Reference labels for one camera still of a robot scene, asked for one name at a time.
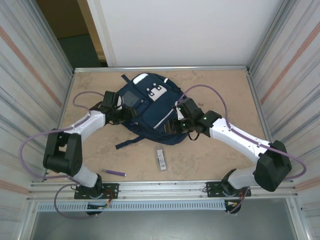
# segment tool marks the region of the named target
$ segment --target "wooden board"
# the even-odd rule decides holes
[[[195,84],[206,84],[217,89],[226,101],[230,122],[248,133],[264,138],[246,74],[242,70],[217,71],[160,71],[153,72],[174,81],[182,90]],[[86,112],[72,105],[73,97],[82,91],[118,91],[139,72],[77,73],[64,116],[63,127],[79,120]],[[206,88],[195,88],[188,97],[204,112],[213,110],[225,115],[223,105],[215,93]],[[93,106],[102,98],[95,94],[79,97],[78,104]],[[174,181],[220,179],[233,168],[243,169],[252,162],[225,143],[201,135],[197,141],[186,138],[180,144],[164,146],[168,170],[160,171],[156,161],[157,143],[142,140],[116,150],[115,145],[134,139],[136,135],[122,125],[106,125],[87,138],[82,146],[83,160],[103,181]],[[121,177],[101,172],[101,169],[125,172]]]

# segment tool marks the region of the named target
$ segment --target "navy blue backpack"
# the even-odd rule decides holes
[[[141,73],[129,80],[122,75],[127,84],[118,93],[124,105],[133,107],[136,117],[122,125],[137,134],[138,137],[116,145],[116,149],[137,143],[142,139],[175,145],[188,135],[187,133],[169,134],[165,132],[165,123],[178,119],[173,106],[182,96],[181,89],[171,80],[154,73]]]

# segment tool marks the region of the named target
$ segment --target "purple pen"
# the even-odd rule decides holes
[[[126,177],[127,174],[124,172],[119,172],[119,171],[111,171],[111,170],[107,170],[107,169],[102,169],[102,172],[105,172],[107,174],[113,174],[113,175],[118,175],[118,176],[122,176],[122,177]]]

